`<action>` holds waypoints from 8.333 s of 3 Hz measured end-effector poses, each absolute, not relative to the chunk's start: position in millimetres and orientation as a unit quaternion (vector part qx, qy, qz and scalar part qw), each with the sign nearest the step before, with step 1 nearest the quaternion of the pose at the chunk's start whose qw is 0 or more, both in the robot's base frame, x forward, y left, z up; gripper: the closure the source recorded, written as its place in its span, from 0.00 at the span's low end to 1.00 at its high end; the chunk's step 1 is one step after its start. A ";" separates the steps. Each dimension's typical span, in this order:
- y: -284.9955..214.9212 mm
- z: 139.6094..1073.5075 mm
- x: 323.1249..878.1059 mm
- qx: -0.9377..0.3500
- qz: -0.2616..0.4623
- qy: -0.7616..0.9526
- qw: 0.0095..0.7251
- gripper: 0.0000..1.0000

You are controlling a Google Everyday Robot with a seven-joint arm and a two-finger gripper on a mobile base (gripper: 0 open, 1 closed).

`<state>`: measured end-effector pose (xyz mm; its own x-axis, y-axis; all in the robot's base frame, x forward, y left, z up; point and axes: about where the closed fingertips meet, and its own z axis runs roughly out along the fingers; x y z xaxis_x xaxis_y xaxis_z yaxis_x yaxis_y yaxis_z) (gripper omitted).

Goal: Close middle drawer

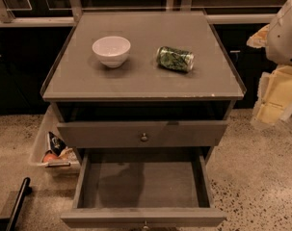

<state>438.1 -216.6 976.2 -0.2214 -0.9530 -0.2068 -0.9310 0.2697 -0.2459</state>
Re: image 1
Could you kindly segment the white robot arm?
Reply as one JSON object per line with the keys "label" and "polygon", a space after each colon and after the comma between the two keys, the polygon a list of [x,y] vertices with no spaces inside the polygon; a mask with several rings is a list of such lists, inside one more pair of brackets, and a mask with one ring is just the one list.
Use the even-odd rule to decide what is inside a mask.
{"label": "white robot arm", "polygon": [[277,64],[271,73],[262,73],[252,111],[252,125],[264,129],[292,115],[292,0],[247,45],[264,48],[267,59]]}

